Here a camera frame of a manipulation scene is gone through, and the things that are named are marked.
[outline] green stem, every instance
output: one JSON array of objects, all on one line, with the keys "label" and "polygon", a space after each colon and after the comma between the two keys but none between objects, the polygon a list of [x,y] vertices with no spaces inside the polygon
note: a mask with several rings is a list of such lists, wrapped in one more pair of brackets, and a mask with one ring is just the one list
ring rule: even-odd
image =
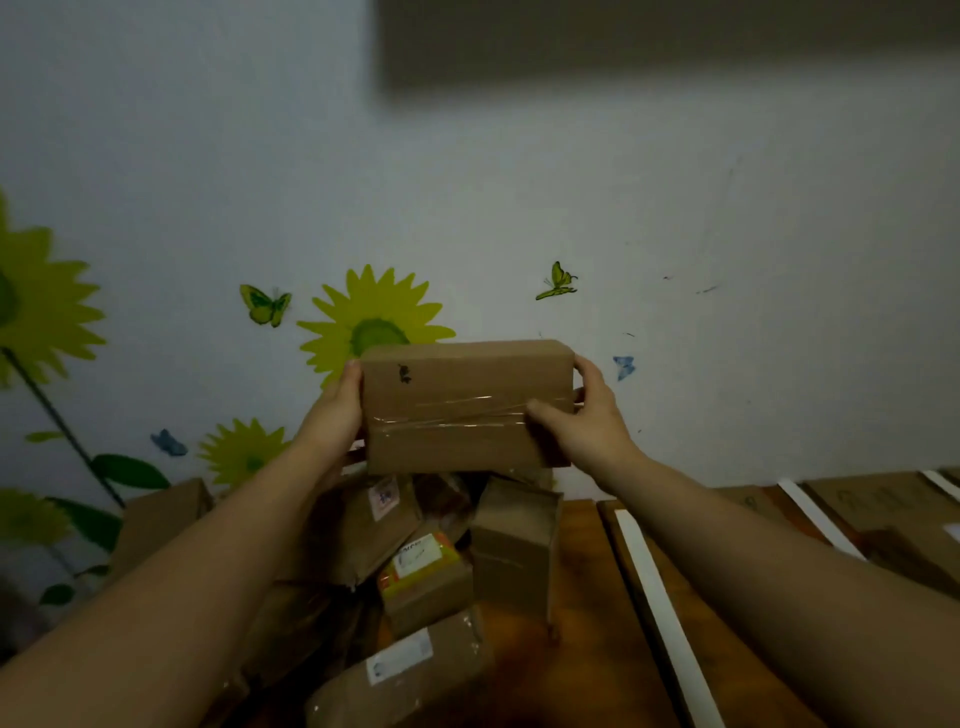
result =
[{"label": "green stem", "polygon": [[43,394],[43,391],[36,384],[34,379],[27,373],[27,370],[24,368],[23,364],[20,363],[20,360],[16,358],[16,354],[7,347],[0,347],[0,352],[7,357],[7,361],[10,362],[10,365],[16,369],[16,372],[23,378],[27,383],[27,386],[30,388],[30,391],[34,393],[34,397],[40,402],[40,406],[43,407],[44,411],[54,421],[54,424],[63,433],[63,437],[67,439],[67,442],[70,443],[70,446],[73,450],[80,455],[80,459],[84,461],[86,468],[93,473],[93,476],[97,478],[97,482],[103,486],[104,490],[107,491],[109,496],[113,498],[117,505],[121,508],[126,507],[123,499],[120,497],[109,483],[107,483],[101,476],[97,474],[96,469],[93,467],[93,461],[90,459],[90,456],[86,454],[83,446],[74,436],[73,432],[70,431],[70,428],[66,425],[66,422],[63,421],[63,417],[60,416],[60,413],[54,408],[54,405],[50,400],[47,399],[47,396]]}]

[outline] green leaf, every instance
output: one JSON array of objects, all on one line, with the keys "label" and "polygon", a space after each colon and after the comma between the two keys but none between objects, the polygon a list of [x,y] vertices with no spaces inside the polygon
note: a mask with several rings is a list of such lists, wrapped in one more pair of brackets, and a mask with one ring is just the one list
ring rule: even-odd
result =
[{"label": "green leaf", "polygon": [[103,550],[113,552],[117,545],[117,537],[120,535],[120,528],[123,526],[123,520],[119,516],[75,500],[58,497],[50,497],[47,500],[56,503],[60,510],[70,517],[70,522],[81,536]]},{"label": "green leaf", "polygon": [[73,601],[76,591],[69,584],[54,584],[47,587],[43,596],[40,598],[40,604],[49,604],[54,607],[62,607]]},{"label": "green leaf", "polygon": [[110,573],[110,567],[107,564],[97,564],[95,567],[90,567],[89,569],[84,569],[79,573],[75,573],[74,576],[86,576],[90,574],[91,576],[106,576]]},{"label": "green leaf", "polygon": [[62,432],[48,429],[42,432],[31,432],[25,439],[28,443],[45,443],[47,440],[58,440],[61,437],[63,437]]},{"label": "green leaf", "polygon": [[170,487],[170,481],[150,463],[126,455],[97,455],[93,458],[93,471],[104,480],[112,480],[131,488],[162,491]]}]

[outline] open cardboard box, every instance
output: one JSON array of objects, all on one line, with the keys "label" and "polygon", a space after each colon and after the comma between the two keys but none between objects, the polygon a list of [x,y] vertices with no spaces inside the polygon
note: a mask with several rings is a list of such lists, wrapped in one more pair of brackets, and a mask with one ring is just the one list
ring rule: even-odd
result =
[{"label": "open cardboard box", "polygon": [[476,597],[550,621],[564,496],[493,477],[470,527]]},{"label": "open cardboard box", "polygon": [[569,465],[524,415],[532,398],[573,412],[573,351],[559,341],[377,346],[361,362],[371,473]]}]

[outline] hand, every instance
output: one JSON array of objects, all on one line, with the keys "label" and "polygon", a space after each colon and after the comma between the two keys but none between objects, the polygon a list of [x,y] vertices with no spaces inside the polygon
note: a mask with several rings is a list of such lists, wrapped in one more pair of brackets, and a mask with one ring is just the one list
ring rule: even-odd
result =
[{"label": "hand", "polygon": [[327,386],[303,418],[294,442],[324,450],[337,458],[346,453],[357,439],[363,420],[360,408],[362,379],[360,362],[347,362],[340,380]]},{"label": "hand", "polygon": [[580,412],[569,415],[544,402],[530,400],[527,414],[557,438],[575,466],[606,490],[609,486],[605,484],[612,479],[617,466],[642,457],[643,453],[630,439],[613,391],[596,364],[582,356],[573,361],[584,378],[584,406]]}]

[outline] blue butterfly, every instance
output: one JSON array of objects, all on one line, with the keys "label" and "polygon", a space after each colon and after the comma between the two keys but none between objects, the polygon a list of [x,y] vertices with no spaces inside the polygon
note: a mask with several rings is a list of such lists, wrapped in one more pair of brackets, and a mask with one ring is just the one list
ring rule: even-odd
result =
[{"label": "blue butterfly", "polygon": [[162,429],[158,435],[151,435],[150,439],[171,457],[183,457],[187,453],[186,445],[171,435],[168,429]]},{"label": "blue butterfly", "polygon": [[616,380],[626,379],[636,371],[634,358],[632,356],[615,356],[613,363],[616,364]]}]

